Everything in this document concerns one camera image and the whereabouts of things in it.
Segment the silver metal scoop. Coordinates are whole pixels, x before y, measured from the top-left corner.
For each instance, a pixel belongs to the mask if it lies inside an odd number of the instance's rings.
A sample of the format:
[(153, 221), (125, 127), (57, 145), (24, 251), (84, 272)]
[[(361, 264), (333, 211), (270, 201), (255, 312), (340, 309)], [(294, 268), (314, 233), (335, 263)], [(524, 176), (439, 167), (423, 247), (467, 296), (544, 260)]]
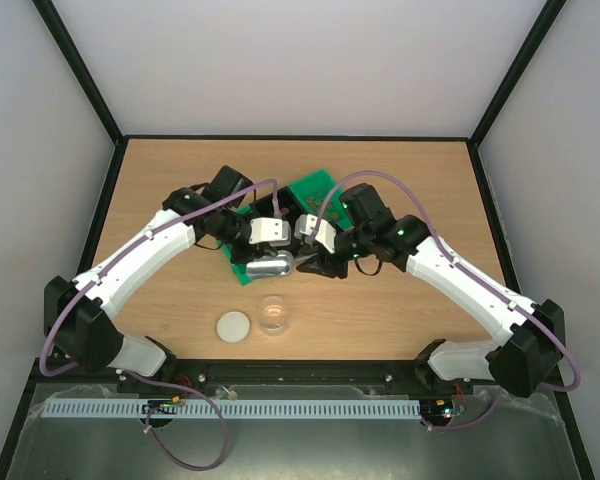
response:
[(245, 275), (250, 280), (283, 277), (291, 274), (294, 266), (294, 256), (289, 251), (280, 250), (275, 255), (265, 255), (247, 263)]

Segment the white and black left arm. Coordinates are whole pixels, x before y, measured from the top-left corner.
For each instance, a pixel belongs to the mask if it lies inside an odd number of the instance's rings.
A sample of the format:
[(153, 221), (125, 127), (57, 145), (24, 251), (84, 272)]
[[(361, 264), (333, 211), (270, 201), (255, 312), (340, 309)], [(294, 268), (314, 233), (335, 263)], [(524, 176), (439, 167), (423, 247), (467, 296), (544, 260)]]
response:
[(290, 238), (277, 197), (269, 216), (248, 218), (237, 207), (259, 189), (224, 166), (215, 178), (169, 194), (150, 221), (115, 253), (72, 280), (53, 278), (44, 289), (46, 339), (39, 357), (45, 376), (74, 367), (157, 374), (168, 358), (157, 341), (120, 332), (114, 318), (131, 295), (171, 259), (210, 236), (228, 246), (233, 263), (248, 263)]

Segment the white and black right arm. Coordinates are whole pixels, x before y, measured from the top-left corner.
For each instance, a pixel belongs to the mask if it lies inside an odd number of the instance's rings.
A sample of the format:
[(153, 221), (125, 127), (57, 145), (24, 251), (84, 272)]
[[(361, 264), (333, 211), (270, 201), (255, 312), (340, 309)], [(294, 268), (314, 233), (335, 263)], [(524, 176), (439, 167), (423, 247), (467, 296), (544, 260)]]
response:
[(352, 226), (339, 231), (315, 215), (296, 221), (294, 235), (314, 254), (298, 269), (346, 278), (348, 266), (373, 256), (429, 284), (460, 306), (489, 334), (486, 341), (435, 340), (420, 354), (416, 379), (435, 392), (451, 380), (491, 380), (518, 397), (530, 396), (562, 359), (564, 312), (499, 284), (454, 252), (414, 215), (394, 217), (376, 189), (356, 185), (339, 197)]

